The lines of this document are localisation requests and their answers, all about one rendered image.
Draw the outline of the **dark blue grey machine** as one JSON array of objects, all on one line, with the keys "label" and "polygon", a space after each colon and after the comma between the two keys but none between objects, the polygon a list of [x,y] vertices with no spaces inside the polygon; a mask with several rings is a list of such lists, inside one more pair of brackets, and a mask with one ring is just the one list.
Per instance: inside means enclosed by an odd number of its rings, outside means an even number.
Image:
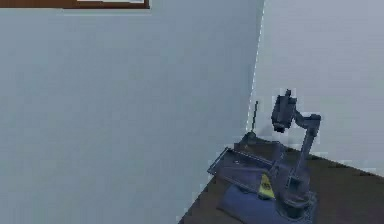
[{"label": "dark blue grey machine", "polygon": [[260,199],[273,199],[277,212],[289,219],[300,220],[318,204],[317,194],[310,189],[309,152],[317,137],[321,116],[304,116],[297,110],[297,99],[287,90],[279,95],[271,114],[273,130],[283,133],[292,124],[303,128],[305,136],[300,154],[288,160],[288,147],[278,141],[266,141],[251,130],[233,147],[227,147],[208,168],[208,173],[254,193]]}]

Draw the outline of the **blue floor mat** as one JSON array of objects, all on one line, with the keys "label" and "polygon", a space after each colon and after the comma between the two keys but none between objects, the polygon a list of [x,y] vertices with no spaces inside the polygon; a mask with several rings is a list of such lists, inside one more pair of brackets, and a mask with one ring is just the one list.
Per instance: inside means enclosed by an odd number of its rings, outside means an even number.
[{"label": "blue floor mat", "polygon": [[273,199],[260,199],[254,193],[244,193],[239,187],[231,185],[219,201],[217,208],[242,224],[317,224],[317,205],[300,220],[289,220],[281,216]]}]

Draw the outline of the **brown framed wall picture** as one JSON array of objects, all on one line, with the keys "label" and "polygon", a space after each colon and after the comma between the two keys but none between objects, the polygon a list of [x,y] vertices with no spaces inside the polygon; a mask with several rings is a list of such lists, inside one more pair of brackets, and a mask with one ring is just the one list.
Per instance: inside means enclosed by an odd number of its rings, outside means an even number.
[{"label": "brown framed wall picture", "polygon": [[149,9],[149,0],[0,0],[0,8]]}]

